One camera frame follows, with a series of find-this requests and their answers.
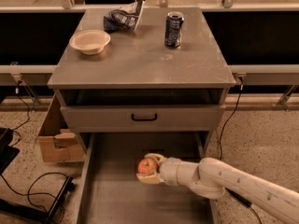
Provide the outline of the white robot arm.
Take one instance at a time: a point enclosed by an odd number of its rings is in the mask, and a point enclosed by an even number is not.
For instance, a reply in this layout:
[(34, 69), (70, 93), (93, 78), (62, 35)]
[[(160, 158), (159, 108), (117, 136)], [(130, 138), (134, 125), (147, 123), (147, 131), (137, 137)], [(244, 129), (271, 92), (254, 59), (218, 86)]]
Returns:
[(150, 185), (183, 186), (210, 200), (221, 198), (228, 189), (284, 224), (299, 224), (299, 193), (214, 158), (190, 162), (149, 153), (139, 162), (136, 177)]

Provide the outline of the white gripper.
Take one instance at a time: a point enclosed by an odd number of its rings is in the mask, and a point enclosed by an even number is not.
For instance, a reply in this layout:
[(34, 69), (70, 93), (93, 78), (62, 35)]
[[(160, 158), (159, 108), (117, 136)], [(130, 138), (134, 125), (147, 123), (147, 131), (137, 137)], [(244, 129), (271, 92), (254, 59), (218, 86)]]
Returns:
[(166, 158), (165, 156), (158, 153), (148, 153), (145, 158), (154, 159), (158, 166), (160, 166), (160, 174), (154, 172), (152, 174), (137, 174), (137, 179), (149, 185), (156, 185), (160, 183), (165, 183), (168, 186), (178, 185), (178, 168), (181, 163), (180, 159), (177, 158)]

